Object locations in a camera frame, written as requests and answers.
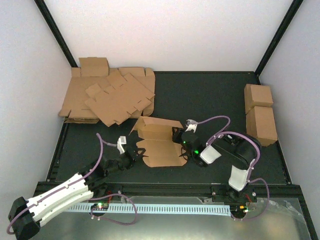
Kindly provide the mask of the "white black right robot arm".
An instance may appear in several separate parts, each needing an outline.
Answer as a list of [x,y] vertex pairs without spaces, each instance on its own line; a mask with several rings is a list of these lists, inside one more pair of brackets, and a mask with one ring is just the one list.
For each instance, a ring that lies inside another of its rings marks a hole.
[[173,127],[172,141],[181,145],[181,157],[199,167],[224,160],[231,166],[228,198],[238,202],[246,195],[245,187],[261,156],[262,144],[256,138],[246,133],[223,131],[213,141],[203,143],[194,130]]

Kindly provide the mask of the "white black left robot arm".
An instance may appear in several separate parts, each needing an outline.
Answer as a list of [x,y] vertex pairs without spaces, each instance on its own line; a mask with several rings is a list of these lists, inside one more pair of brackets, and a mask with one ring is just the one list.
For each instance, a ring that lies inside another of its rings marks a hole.
[[143,158],[145,151],[144,148],[127,147],[118,158],[99,158],[47,192],[29,199],[22,196],[16,198],[8,214],[7,234],[14,235],[18,240],[29,240],[51,219],[77,203],[123,197],[119,191],[108,191],[107,177],[132,168],[136,161]]

